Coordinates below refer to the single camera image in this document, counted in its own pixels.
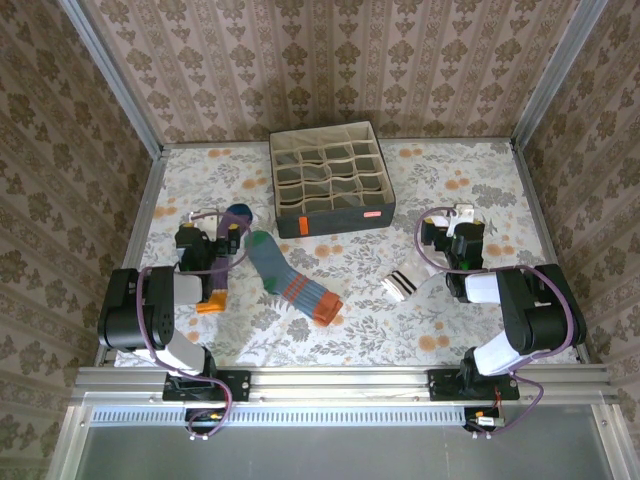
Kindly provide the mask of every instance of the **white sock with black stripes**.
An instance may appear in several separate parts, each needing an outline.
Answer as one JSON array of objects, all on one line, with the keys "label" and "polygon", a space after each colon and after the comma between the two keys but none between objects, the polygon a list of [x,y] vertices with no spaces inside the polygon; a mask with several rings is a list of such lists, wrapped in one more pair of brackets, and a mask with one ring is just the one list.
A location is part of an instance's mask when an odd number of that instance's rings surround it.
[{"label": "white sock with black stripes", "polygon": [[[429,259],[443,267],[447,266],[443,252],[436,252],[433,247],[429,250]],[[420,285],[437,273],[440,273],[440,270],[425,262],[416,249],[411,248],[404,263],[384,277],[382,285],[394,300],[401,302],[413,295]]]}]

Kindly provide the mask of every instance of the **gray fabric organizer box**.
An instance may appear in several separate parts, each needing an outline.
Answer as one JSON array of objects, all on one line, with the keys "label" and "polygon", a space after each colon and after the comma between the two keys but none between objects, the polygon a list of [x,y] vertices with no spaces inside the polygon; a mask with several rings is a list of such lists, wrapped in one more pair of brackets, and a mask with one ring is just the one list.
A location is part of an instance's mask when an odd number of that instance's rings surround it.
[{"label": "gray fabric organizer box", "polygon": [[272,133],[280,238],[388,227],[396,198],[370,122]]}]

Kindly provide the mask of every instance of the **patterned wall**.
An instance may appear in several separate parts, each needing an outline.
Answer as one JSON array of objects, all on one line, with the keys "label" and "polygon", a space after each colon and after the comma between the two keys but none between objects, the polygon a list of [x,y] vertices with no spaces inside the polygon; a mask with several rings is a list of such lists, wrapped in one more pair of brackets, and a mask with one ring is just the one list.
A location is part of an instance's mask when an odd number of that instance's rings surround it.
[{"label": "patterned wall", "polygon": [[640,3],[610,0],[525,149],[640,450]]},{"label": "patterned wall", "polygon": [[40,478],[150,159],[56,2],[0,2],[0,478]]},{"label": "patterned wall", "polygon": [[577,0],[85,2],[161,142],[510,136]]}]

